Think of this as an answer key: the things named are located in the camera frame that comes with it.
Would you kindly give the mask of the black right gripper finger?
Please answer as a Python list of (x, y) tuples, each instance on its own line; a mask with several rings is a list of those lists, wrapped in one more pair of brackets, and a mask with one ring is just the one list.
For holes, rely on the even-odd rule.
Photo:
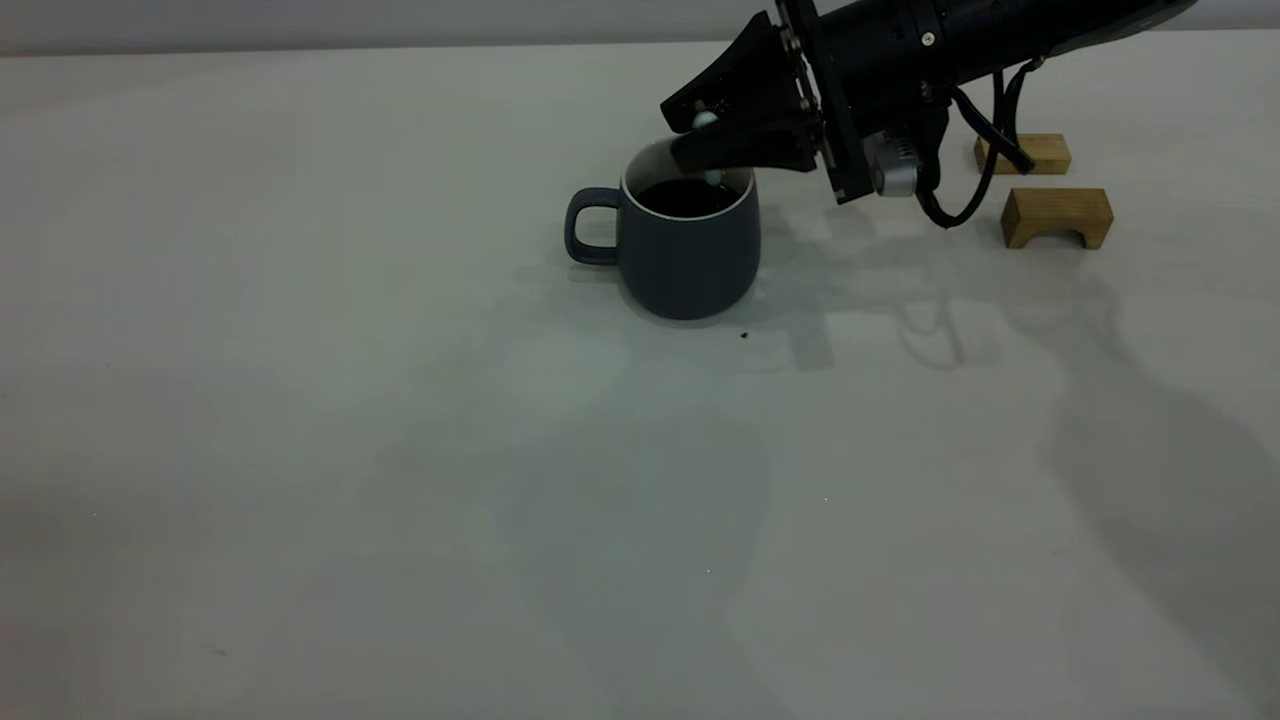
[(774, 114), (724, 114), (699, 123), (700, 111), (676, 108), (671, 155), (682, 173), (767, 168), (813, 172), (818, 168), (820, 117), (805, 109)]
[(660, 104), (673, 132), (689, 132), (695, 117), (760, 123), (803, 106), (788, 31), (756, 13), (733, 42), (694, 79)]

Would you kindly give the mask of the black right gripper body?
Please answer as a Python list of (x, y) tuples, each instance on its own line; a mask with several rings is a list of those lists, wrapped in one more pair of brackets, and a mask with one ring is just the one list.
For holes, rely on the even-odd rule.
[(776, 6), (810, 74), (803, 87), (817, 95), (837, 202), (937, 190), (950, 102), (933, 90), (947, 49), (936, 3), (855, 1), (826, 14), (812, 1)]

